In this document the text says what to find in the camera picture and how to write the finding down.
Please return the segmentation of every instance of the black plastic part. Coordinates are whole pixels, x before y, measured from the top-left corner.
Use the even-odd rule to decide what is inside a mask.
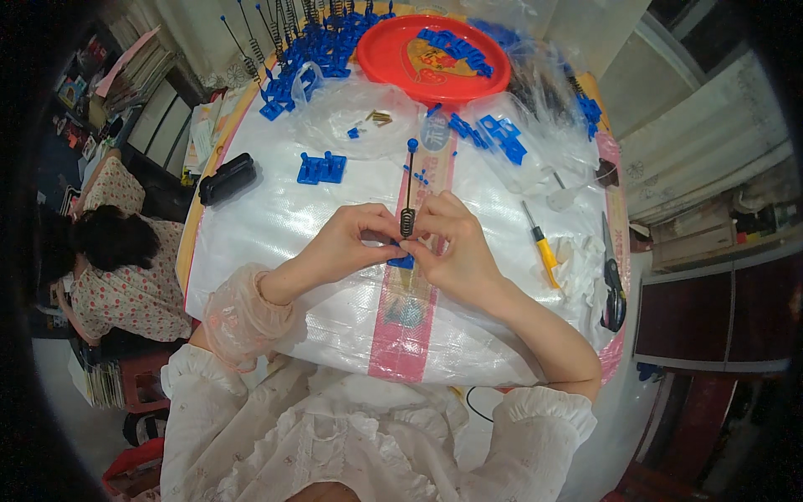
[[[544,240],[544,232],[541,231],[541,227],[532,228],[532,237],[536,240],[536,242]]]
[[[248,153],[241,153],[218,168],[214,176],[201,180],[198,194],[201,204],[213,206],[236,194],[256,179],[254,159]]]

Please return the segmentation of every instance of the person's right hand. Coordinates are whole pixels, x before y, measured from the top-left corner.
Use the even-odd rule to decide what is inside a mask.
[[[499,272],[479,220],[448,190],[424,199],[411,239],[440,235],[449,246],[436,256],[417,240],[399,243],[418,263],[426,280],[447,295],[486,308],[506,279]]]

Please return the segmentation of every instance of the yellow screwdriver handle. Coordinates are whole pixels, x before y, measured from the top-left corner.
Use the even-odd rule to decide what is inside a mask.
[[[560,288],[560,286],[557,284],[557,281],[555,281],[555,276],[552,275],[552,268],[557,265],[557,260],[555,259],[555,255],[552,254],[552,249],[549,248],[547,239],[541,239],[540,241],[537,241],[536,246],[538,246],[538,251],[541,253],[541,261],[544,262],[544,268],[547,269],[549,280],[552,281],[552,287]]]

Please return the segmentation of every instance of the dark red cabinet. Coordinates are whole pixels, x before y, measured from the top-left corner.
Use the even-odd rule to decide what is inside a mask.
[[[645,278],[634,360],[703,371],[781,371],[797,332],[801,278],[800,252]]]
[[[731,272],[642,288],[636,352],[689,361],[725,361]]]
[[[789,357],[800,312],[801,254],[736,270],[728,361]]]

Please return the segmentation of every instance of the finger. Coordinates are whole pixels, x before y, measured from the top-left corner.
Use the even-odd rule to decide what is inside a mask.
[[[438,257],[417,240],[402,241],[399,243],[399,247],[410,253],[423,271],[428,271],[438,264]]]
[[[427,195],[424,203],[421,204],[419,212],[423,214],[435,214],[437,216],[464,216],[466,207],[456,206],[449,200],[436,196]]]
[[[459,218],[424,214],[415,219],[413,235],[416,235],[417,233],[420,235],[435,234],[440,235],[447,241],[451,242],[452,238],[454,237],[454,225],[458,221]]]
[[[375,232],[375,231],[371,231],[371,230],[363,230],[362,232],[360,232],[360,240],[361,241],[366,241],[367,240],[367,241],[373,241],[373,242],[376,242],[376,243],[390,244],[390,241],[392,239],[390,237],[388,237],[387,235],[382,234],[381,232]]]
[[[385,234],[396,241],[402,240],[402,233],[395,219],[388,220],[376,214],[362,214],[357,220],[357,227],[360,232],[374,231]]]
[[[441,193],[440,193],[440,197],[441,197],[441,198],[444,198],[444,199],[446,199],[447,201],[451,202],[452,204],[454,204],[455,206],[457,206],[457,207],[458,207],[458,208],[460,208],[460,209],[463,209],[463,210],[465,210],[465,211],[468,211],[469,213],[471,212],[471,211],[470,211],[470,210],[469,210],[469,209],[466,207],[466,205],[465,205],[465,204],[463,204],[463,201],[461,201],[461,200],[460,200],[460,199],[457,197],[457,195],[455,195],[455,194],[452,194],[452,193],[451,193],[449,190],[442,190],[442,191],[441,191]]]
[[[407,251],[402,250],[399,246],[365,246],[361,255],[363,257],[363,266],[368,267],[370,265],[376,265],[377,263],[386,262],[389,259],[404,258],[407,256]]]
[[[385,204],[380,204],[378,202],[367,202],[354,207],[357,208],[361,213],[375,214],[376,216],[381,216],[383,218],[393,219],[393,214],[388,211],[388,208],[385,206]]]

